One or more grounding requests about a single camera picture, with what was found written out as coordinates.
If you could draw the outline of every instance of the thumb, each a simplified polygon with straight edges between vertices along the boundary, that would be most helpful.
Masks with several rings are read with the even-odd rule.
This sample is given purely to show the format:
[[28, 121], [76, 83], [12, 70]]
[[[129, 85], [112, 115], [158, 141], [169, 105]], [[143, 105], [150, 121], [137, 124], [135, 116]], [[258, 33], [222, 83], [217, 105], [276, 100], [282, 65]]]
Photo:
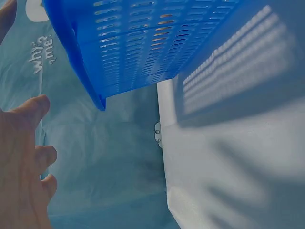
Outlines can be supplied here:
[[13, 25], [17, 12], [17, 0], [7, 0], [0, 8], [0, 45]]

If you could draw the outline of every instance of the teal plastic bag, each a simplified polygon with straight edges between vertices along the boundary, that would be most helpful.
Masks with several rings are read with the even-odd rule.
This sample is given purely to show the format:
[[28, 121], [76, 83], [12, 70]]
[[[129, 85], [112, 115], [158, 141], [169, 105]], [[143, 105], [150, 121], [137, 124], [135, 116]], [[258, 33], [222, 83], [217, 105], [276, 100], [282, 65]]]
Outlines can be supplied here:
[[58, 180], [48, 208], [55, 228], [178, 228], [167, 209], [161, 144], [155, 140], [155, 86], [112, 97], [106, 112], [97, 110], [39, 0], [18, 2], [0, 53], [3, 110], [40, 94], [51, 101], [36, 142], [58, 151], [47, 171]]

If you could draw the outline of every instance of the white logo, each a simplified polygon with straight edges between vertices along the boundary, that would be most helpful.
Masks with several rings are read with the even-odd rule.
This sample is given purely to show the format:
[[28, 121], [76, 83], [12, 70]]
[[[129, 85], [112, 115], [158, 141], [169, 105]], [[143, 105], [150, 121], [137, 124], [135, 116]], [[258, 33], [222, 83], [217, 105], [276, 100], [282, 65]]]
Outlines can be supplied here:
[[154, 125], [154, 139], [158, 143], [159, 147], [162, 148], [162, 139], [161, 139], [161, 125], [160, 121]]
[[25, 13], [33, 22], [48, 21], [46, 10], [42, 6], [42, 0], [27, 0]]
[[52, 35], [42, 36], [37, 39], [37, 42], [32, 42], [31, 58], [28, 62], [34, 64], [34, 74], [39, 73], [43, 68], [44, 60], [47, 60], [49, 65], [56, 61], [53, 51]]

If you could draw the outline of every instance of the perforated basket wall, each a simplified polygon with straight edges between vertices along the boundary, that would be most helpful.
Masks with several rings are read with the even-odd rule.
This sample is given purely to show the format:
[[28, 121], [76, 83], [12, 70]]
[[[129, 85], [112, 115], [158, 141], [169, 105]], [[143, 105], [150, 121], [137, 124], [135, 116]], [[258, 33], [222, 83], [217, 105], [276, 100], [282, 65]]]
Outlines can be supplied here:
[[61, 1], [106, 98], [175, 77], [239, 0]]

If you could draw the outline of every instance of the blue plastic crate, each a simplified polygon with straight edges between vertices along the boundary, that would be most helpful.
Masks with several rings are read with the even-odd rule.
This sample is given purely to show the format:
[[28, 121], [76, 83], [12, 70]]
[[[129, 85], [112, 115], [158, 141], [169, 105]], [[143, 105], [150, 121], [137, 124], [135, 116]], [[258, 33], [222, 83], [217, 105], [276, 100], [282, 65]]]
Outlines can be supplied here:
[[44, 0], [100, 110], [107, 97], [174, 78], [239, 0]]

